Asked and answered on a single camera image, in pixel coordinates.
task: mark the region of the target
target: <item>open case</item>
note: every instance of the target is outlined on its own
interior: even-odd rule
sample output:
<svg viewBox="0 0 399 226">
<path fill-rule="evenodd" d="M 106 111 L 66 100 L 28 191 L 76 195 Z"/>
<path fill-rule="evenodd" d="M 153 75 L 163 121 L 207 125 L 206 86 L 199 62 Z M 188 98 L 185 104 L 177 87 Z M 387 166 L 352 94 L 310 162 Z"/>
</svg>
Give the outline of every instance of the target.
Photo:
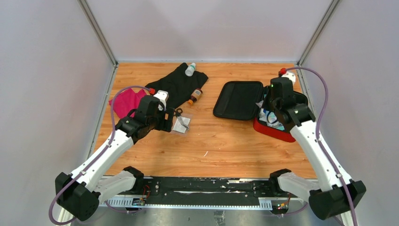
<svg viewBox="0 0 399 226">
<path fill-rule="evenodd" d="M 235 120 L 254 120 L 254 129 L 262 134 L 280 139 L 286 142 L 295 142 L 289 132 L 284 131 L 284 127 L 272 127 L 268 123 L 269 116 L 274 114 L 265 110 L 266 117 L 260 117 L 261 109 L 256 103 L 263 101 L 267 95 L 269 86 L 263 86 L 260 81 L 230 81 L 226 83 L 219 95 L 213 109 L 213 115 L 219 118 Z M 294 92 L 297 100 L 308 104 L 305 95 Z"/>
</svg>

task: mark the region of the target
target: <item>pink cloth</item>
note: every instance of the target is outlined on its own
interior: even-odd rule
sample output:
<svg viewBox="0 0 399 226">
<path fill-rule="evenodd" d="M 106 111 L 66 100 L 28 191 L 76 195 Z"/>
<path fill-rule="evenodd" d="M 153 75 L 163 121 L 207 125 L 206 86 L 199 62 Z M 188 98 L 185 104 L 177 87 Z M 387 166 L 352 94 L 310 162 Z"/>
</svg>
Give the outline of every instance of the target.
<svg viewBox="0 0 399 226">
<path fill-rule="evenodd" d="M 143 89 L 138 93 L 135 93 L 132 89 L 128 89 L 116 97 L 115 102 L 113 103 L 113 110 L 120 119 L 126 117 L 130 110 L 138 107 L 141 98 L 146 95 L 147 94 Z"/>
</svg>

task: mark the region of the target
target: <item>red cap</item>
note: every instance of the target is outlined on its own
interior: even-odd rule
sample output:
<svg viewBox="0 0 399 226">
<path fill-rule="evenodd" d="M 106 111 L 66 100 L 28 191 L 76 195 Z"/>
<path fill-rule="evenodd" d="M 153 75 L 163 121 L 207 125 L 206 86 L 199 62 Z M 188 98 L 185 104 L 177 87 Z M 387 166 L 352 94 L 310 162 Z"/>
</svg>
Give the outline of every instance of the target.
<svg viewBox="0 0 399 226">
<path fill-rule="evenodd" d="M 155 94 L 155 90 L 153 88 L 150 88 L 150 90 L 148 91 L 151 95 Z"/>
<path fill-rule="evenodd" d="M 279 71 L 279 77 L 284 75 L 285 73 L 287 73 L 287 70 L 285 69 L 285 67 L 281 68 Z"/>
</svg>

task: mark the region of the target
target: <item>wooden tabletop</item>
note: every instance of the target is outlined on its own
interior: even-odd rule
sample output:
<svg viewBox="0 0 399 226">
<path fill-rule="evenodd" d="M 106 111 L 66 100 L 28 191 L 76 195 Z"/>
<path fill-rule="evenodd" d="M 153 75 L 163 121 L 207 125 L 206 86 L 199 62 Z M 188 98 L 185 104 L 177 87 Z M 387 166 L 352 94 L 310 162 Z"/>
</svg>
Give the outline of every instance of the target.
<svg viewBox="0 0 399 226">
<path fill-rule="evenodd" d="M 121 63 L 111 98 L 126 86 L 144 86 L 156 81 L 177 66 L 178 63 Z M 282 67 L 292 66 L 197 63 L 197 70 L 209 79 L 202 87 L 203 95 L 198 102 L 193 106 L 181 105 L 184 113 L 193 115 L 187 136 L 153 130 L 126 151 L 107 175 L 118 174 L 124 167 L 133 166 L 146 176 L 268 178 L 271 172 L 287 168 L 301 177 L 316 178 L 298 143 L 287 143 L 258 133 L 253 129 L 252 121 L 221 119 L 212 114 L 226 82 L 261 81 L 266 85 Z M 294 89 L 301 90 L 298 82 Z M 108 105 L 95 150 L 111 130 Z"/>
</svg>

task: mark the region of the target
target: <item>red case base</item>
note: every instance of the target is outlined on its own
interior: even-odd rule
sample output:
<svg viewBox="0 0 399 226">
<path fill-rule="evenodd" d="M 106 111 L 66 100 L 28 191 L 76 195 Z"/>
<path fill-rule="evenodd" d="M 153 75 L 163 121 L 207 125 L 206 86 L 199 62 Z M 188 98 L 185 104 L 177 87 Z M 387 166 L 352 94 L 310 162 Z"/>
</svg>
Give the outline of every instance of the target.
<svg viewBox="0 0 399 226">
<path fill-rule="evenodd" d="M 259 123 L 257 118 L 254 119 L 254 129 L 257 132 L 268 135 L 270 137 L 274 137 L 279 140 L 283 140 L 290 143 L 295 142 L 295 138 L 293 138 L 290 133 L 286 133 L 284 131 L 272 127 L 264 126 Z"/>
</svg>

